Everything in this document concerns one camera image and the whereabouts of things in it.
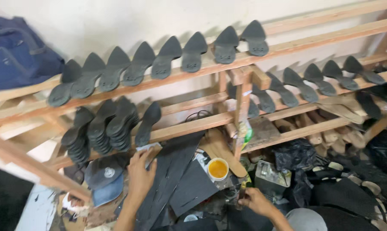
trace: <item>cap logo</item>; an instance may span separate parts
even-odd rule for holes
[[[114,174],[115,174],[115,170],[114,169],[112,169],[110,167],[105,168],[105,174],[104,175],[105,175],[106,178],[111,178],[111,177],[114,176]]]

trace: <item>wooden rack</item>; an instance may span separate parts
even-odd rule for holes
[[[218,64],[214,60],[204,61],[202,68],[196,73],[182,72],[179,67],[173,68],[171,70],[171,75],[164,80],[152,79],[150,75],[146,75],[142,83],[135,87],[120,86],[111,92],[100,92],[96,89],[93,95],[86,99],[72,99],[67,104],[57,108],[48,106],[45,100],[37,101],[32,97],[32,94],[42,90],[52,89],[58,85],[60,75],[54,76],[48,81],[35,86],[0,91],[0,127],[10,126],[10,128],[12,128],[41,118],[47,122],[44,125],[24,132],[9,140],[4,141],[0,139],[0,158],[2,158],[5,162],[13,162],[26,170],[35,173],[41,178],[41,183],[45,185],[59,187],[63,190],[70,191],[73,195],[85,201],[89,201],[91,193],[87,189],[57,173],[57,169],[73,164],[69,157],[64,155],[65,150],[61,147],[60,143],[57,144],[55,150],[53,151],[51,159],[44,163],[40,163],[32,159],[26,155],[26,152],[32,150],[34,147],[48,139],[55,137],[56,140],[60,139],[61,135],[69,128],[69,123],[65,122],[60,116],[75,111],[75,108],[78,106],[97,103],[117,96],[208,74],[216,74],[218,76],[218,92],[202,98],[163,107],[162,115],[169,115],[210,104],[217,106],[218,114],[152,131],[150,143],[225,125],[230,136],[234,138],[233,155],[239,159],[241,153],[347,125],[350,123],[349,121],[344,118],[337,118],[283,133],[281,137],[271,140],[268,143],[254,143],[251,146],[248,145],[251,148],[246,148],[245,150],[242,150],[244,135],[237,132],[248,119],[247,112],[249,108],[250,94],[247,94],[247,92],[252,89],[252,83],[255,83],[262,90],[267,89],[270,84],[270,79],[263,73],[263,71],[254,65],[256,62],[301,50],[379,33],[386,33],[386,35],[380,42],[375,54],[369,57],[361,58],[359,61],[364,66],[372,66],[376,63],[387,61],[387,0],[374,0],[365,3],[356,3],[321,12],[309,13],[269,24],[263,24],[265,32],[269,36],[275,33],[281,33],[381,10],[386,10],[386,12],[381,15],[378,21],[358,25],[349,29],[338,30],[326,34],[276,44],[270,46],[269,53],[263,57],[251,56],[248,52],[240,52],[237,53],[236,60],[231,64]],[[211,43],[213,40],[214,38],[207,38],[207,41],[210,44],[210,48],[208,50],[211,50]],[[381,73],[381,76],[387,81],[387,72]],[[227,108],[223,104],[224,101],[229,98],[226,93],[227,77],[231,79],[233,85],[237,86],[236,111],[227,111]],[[374,84],[366,82],[361,77],[356,78],[355,81],[358,83],[360,88],[374,86]],[[350,92],[349,90],[342,89],[339,85],[334,85],[334,87],[339,95]],[[321,94],[318,95],[321,99],[326,97]],[[278,111],[271,114],[260,111],[260,115],[264,115],[269,120],[273,121],[317,109],[315,105],[308,104],[308,102],[303,100],[300,95],[297,95],[296,97],[299,100],[298,107],[287,108],[280,102],[280,100],[274,100]],[[19,103],[22,101],[24,101],[25,104],[19,106]],[[89,159],[94,160],[100,157],[101,156],[98,153],[92,151]]]

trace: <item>right hand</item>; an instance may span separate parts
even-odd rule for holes
[[[246,188],[247,199],[240,199],[238,203],[253,210],[253,212],[270,217],[278,209],[257,188]]]

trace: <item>left hand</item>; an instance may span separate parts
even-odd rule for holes
[[[145,169],[145,162],[151,151],[139,151],[131,158],[128,166],[129,191],[128,197],[142,203],[154,184],[157,160],[152,161],[150,170]]]

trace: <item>person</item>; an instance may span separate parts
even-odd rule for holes
[[[124,200],[122,211],[118,216],[114,231],[134,230],[136,212],[154,183],[157,168],[156,159],[150,170],[145,169],[145,162],[150,151],[140,151],[131,158],[128,166],[129,191]],[[249,196],[238,201],[253,212],[267,217],[274,225],[273,231],[327,231],[323,218],[313,210],[298,208],[290,211],[286,217],[257,188],[247,188]]]

